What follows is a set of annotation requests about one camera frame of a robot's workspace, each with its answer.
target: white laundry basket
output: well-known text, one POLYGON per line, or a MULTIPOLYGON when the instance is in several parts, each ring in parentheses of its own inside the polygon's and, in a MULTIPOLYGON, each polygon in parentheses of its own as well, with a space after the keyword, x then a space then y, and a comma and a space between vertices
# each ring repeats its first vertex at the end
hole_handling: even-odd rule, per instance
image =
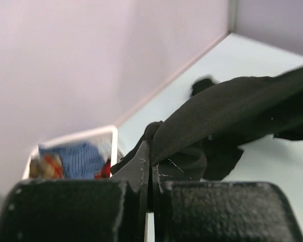
MULTIPOLYGON (((118 145, 118 129, 114 125, 58 137, 44 142, 42 146, 46 148, 51 148, 54 146, 74 144, 82 141, 87 141, 91 144, 97 145, 102 156, 106 153, 108 153, 108 155, 110 155, 111 153, 111 166, 119 162, 120 158, 122 158, 123 156, 123 152, 118 145)), ((29 164, 31 158, 36 156, 39 156, 38 146, 33 149, 33 151, 28 157, 28 161, 22 179, 29 178, 29 164)))

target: blue clothing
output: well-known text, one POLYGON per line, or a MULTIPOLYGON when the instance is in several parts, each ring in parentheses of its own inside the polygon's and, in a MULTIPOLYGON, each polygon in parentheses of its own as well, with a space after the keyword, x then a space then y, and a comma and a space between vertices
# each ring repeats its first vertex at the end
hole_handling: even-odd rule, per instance
POLYGON ((52 148, 39 146, 40 156, 45 153, 60 155, 65 178, 94 179, 95 172, 105 164, 98 148, 88 142, 52 148))

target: gray panel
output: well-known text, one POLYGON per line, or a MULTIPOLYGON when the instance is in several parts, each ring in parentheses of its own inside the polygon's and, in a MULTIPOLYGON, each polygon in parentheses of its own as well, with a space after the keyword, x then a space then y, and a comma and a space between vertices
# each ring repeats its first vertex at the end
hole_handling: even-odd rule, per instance
POLYGON ((303 0, 239 0, 236 33, 303 55, 303 0))

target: black cloth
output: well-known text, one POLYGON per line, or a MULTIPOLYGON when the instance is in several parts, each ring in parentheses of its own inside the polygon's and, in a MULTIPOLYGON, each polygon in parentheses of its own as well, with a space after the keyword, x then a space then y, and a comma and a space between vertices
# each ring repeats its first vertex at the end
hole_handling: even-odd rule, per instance
POLYGON ((303 140, 303 67, 219 84, 200 79, 191 98, 157 124, 147 126, 139 140, 149 138, 151 165, 171 159, 192 179, 222 180, 242 156, 240 145, 268 134, 303 140))

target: table surface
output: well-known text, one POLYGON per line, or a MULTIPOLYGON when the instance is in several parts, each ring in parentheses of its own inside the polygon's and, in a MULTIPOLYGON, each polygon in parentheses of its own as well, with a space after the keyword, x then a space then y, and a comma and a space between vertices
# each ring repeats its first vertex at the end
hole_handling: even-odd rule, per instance
MULTIPOLYGON (((145 127, 165 120, 188 98, 192 83, 204 75, 222 82, 239 76, 275 76, 303 65, 303 56, 230 34, 208 54, 119 127, 129 152, 145 127)), ((266 181, 287 195, 303 231, 303 142, 267 136, 243 146, 245 152, 225 181, 266 181)), ((148 216, 148 241, 154 241, 154 219, 148 216)))

